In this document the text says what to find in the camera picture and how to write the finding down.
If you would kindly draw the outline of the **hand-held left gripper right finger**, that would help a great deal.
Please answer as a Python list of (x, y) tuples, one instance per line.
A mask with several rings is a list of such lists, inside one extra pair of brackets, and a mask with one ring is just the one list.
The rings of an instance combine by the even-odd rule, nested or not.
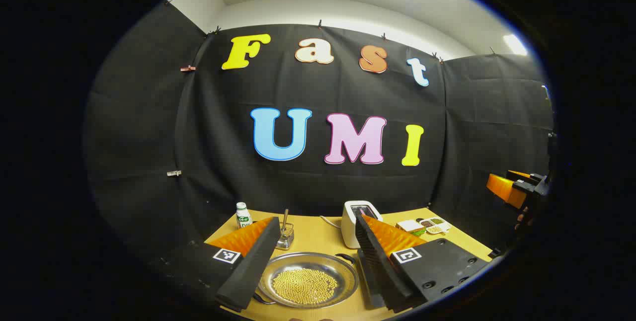
[(449, 296), (488, 262), (446, 238), (425, 241), (363, 213), (356, 238), (386, 307), (396, 314)]

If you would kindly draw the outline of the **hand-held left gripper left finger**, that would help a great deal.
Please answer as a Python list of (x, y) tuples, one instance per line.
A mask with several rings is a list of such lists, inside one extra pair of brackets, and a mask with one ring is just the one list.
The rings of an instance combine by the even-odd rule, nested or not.
[(245, 310), (280, 238), (279, 217), (268, 217), (215, 239), (177, 247), (149, 262), (180, 292), (207, 307)]

